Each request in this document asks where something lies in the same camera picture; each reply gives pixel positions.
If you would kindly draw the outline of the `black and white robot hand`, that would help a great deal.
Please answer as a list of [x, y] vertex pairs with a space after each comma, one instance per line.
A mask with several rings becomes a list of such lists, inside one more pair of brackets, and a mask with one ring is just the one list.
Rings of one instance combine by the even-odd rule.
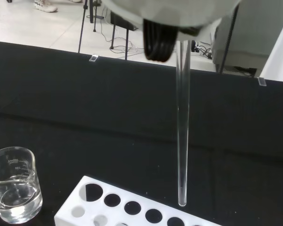
[[148, 60], [165, 62], [176, 41], [201, 36], [212, 23], [229, 15], [238, 0], [105, 0], [113, 13], [143, 30]]

